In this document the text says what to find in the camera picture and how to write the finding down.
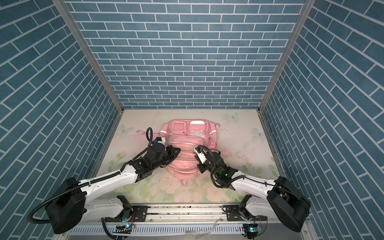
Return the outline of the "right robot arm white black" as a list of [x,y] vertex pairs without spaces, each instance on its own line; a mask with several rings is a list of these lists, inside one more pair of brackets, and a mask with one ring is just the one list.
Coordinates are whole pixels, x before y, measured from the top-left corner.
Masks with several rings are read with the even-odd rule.
[[212,152],[206,146],[195,148],[195,157],[201,173],[208,171],[213,185],[219,189],[231,189],[245,194],[238,206],[244,220],[264,216],[278,219],[291,231],[299,233],[309,216],[311,203],[287,178],[265,180],[247,175],[224,163],[220,152]]

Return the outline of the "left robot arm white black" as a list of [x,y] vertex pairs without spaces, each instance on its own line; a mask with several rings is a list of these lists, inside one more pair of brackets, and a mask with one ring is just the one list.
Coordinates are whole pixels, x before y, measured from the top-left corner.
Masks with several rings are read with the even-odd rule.
[[137,183],[154,170],[164,168],[180,154],[181,149],[166,146],[165,138],[155,137],[152,128],[146,131],[147,147],[108,174],[77,181],[66,179],[54,195],[36,206],[27,216],[31,224],[50,224],[55,234],[63,234],[77,224],[93,219],[120,218],[130,220],[131,205],[124,196],[109,201],[98,197],[120,187]]

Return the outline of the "pink student backpack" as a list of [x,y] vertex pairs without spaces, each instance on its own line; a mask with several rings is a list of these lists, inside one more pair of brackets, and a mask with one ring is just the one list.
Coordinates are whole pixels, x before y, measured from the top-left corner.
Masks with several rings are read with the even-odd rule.
[[153,140],[156,137],[163,137],[166,139],[164,147],[172,145],[181,149],[177,158],[164,168],[178,179],[180,185],[187,186],[201,174],[197,167],[199,162],[195,157],[197,146],[203,146],[207,160],[217,164],[221,161],[224,162],[222,156],[231,154],[217,150],[219,127],[218,124],[202,119],[171,120],[163,125],[159,133],[153,133],[150,129],[146,132],[137,131],[137,133],[145,135],[147,140],[151,142],[148,147],[153,145]]

